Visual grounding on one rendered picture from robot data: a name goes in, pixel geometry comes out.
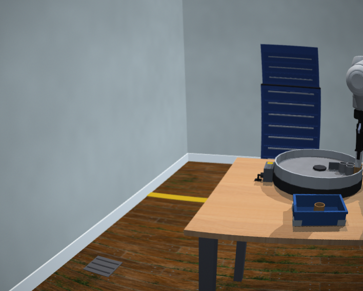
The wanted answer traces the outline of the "blue crate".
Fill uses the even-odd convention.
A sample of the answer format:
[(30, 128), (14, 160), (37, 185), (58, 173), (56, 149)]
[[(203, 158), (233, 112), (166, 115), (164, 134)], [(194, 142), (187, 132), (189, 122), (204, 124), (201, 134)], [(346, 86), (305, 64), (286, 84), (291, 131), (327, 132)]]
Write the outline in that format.
[[(313, 211), (317, 202), (325, 204), (324, 211)], [(341, 194), (293, 194), (292, 211), (292, 226), (345, 226), (348, 214)]]

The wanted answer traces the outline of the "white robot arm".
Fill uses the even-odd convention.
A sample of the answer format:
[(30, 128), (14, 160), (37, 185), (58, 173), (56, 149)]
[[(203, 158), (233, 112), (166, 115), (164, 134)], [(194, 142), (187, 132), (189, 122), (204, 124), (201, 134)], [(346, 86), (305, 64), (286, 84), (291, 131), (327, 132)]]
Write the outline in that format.
[(353, 58), (346, 75), (349, 90), (353, 93), (353, 107), (363, 111), (363, 56)]

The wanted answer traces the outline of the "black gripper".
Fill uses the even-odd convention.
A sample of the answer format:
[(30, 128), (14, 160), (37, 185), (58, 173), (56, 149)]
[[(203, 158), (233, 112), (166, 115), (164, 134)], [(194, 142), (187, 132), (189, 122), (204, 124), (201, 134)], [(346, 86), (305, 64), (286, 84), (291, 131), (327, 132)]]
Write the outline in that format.
[(356, 126), (356, 157), (354, 167), (360, 168), (363, 154), (363, 111), (354, 109), (354, 118), (358, 119)]

